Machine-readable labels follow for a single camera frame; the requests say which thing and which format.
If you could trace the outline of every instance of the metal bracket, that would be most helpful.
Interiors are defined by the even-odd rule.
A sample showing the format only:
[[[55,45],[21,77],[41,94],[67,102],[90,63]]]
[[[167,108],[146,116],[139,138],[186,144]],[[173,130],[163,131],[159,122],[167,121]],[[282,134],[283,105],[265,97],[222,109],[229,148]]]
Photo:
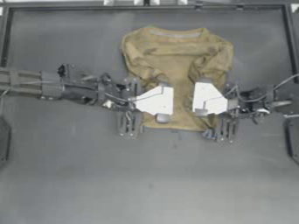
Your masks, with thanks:
[[[299,164],[299,119],[298,117],[287,118],[285,120],[285,138],[289,156]]]
[[[141,80],[137,77],[125,78],[125,85],[130,88],[134,96],[143,93]],[[137,138],[142,132],[143,113],[139,111],[125,111],[117,113],[118,133],[122,137]]]
[[[219,115],[219,122],[217,128],[217,141],[219,143],[234,142],[235,135],[238,133],[239,118],[231,114],[225,113]]]
[[[245,4],[239,4],[239,5],[237,6],[237,10],[238,10],[238,11],[243,11],[243,10],[245,10]]]
[[[299,85],[290,83],[286,84],[275,91],[275,102],[291,100],[291,104],[285,107],[277,107],[275,111],[285,116],[299,114]]]
[[[194,4],[194,7],[195,7],[195,10],[197,11],[201,11],[202,10],[202,7],[203,7],[202,1],[197,1],[195,4]]]
[[[145,6],[151,6],[151,0],[145,0]]]
[[[6,164],[9,160],[10,142],[11,126],[7,123],[6,119],[0,117],[0,167]]]
[[[161,0],[151,0],[151,5],[161,5]]]
[[[187,5],[189,4],[189,0],[178,0],[178,4],[179,5]]]
[[[293,13],[297,13],[299,10],[299,3],[291,3],[291,11]]]
[[[105,0],[105,6],[114,6],[115,0]]]
[[[145,1],[143,0],[135,0],[135,5],[143,5]]]

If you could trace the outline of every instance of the gray table surface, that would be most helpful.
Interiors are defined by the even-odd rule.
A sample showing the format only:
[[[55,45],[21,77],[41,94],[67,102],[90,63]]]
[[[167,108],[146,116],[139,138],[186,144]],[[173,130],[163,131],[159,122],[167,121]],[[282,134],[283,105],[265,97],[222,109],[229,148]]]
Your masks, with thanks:
[[[18,11],[9,66],[57,71],[62,62],[127,75],[122,37],[149,24],[207,27],[235,46],[230,78],[243,88],[291,75],[278,10]],[[67,101],[6,99],[14,126],[0,171],[0,223],[297,223],[299,167],[286,155],[283,117],[242,121],[233,145],[197,132],[118,136],[114,113]]]

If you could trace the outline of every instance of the cable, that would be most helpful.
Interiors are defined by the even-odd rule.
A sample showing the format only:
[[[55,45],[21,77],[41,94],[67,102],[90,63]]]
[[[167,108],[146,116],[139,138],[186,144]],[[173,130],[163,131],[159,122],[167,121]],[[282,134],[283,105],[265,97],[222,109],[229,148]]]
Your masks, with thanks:
[[[294,78],[299,77],[299,73],[293,75],[291,77],[289,77],[287,79],[285,79],[273,89],[273,91],[277,91],[290,80],[293,80]],[[267,92],[266,94],[263,94],[262,96],[259,96],[257,99],[243,99],[239,93],[239,87],[237,88],[237,92],[238,92],[238,98],[243,101],[243,102],[259,102],[261,100],[263,100],[270,94],[273,94],[271,92]]]
[[[94,87],[83,86],[83,85],[70,83],[70,82],[63,82],[62,84],[66,85],[66,86],[70,86],[70,87],[75,87],[75,88],[86,88],[86,89],[90,89],[90,90],[97,90]]]
[[[122,98],[114,96],[113,94],[105,93],[106,96],[109,96],[109,97],[111,97],[111,98],[114,98],[114,99],[117,99],[117,100],[119,100],[119,101],[122,101],[122,102],[139,102],[139,101],[142,101],[142,100],[146,100],[146,99],[149,99],[149,98],[155,97],[157,95],[163,95],[163,94],[165,94],[165,88],[163,88],[162,93],[159,93],[159,94],[149,95],[147,97],[143,97],[143,98],[137,99],[137,100],[126,100],[126,99],[122,99]]]
[[[219,99],[219,98],[223,98],[223,97],[229,96],[229,95],[238,89],[238,87],[239,87],[239,86],[235,85],[234,88],[233,88],[225,95],[218,96],[218,97],[214,97],[214,98],[210,98],[209,100],[206,100],[206,101],[203,102],[203,105],[206,105],[206,103],[207,103],[209,101],[213,101],[213,100],[217,100],[217,99]]]
[[[0,116],[5,115],[5,107],[6,107],[6,95],[9,94],[11,87],[2,93],[0,95]]]
[[[43,84],[43,83],[59,83],[59,82],[53,80],[35,80],[35,81],[22,82],[21,85]]]

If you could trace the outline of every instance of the olive shirt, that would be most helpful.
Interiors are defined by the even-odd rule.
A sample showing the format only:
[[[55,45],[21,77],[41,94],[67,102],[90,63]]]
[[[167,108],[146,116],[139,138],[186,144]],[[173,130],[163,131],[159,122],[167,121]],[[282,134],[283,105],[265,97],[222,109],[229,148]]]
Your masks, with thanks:
[[[205,76],[222,89],[233,64],[233,44],[205,28],[169,31],[147,26],[123,37],[122,51],[129,71],[141,77],[147,90],[161,81],[169,81],[174,87],[171,121],[158,123],[155,116],[145,113],[145,126],[178,130],[215,128],[215,115],[201,118],[193,113],[194,84]]]

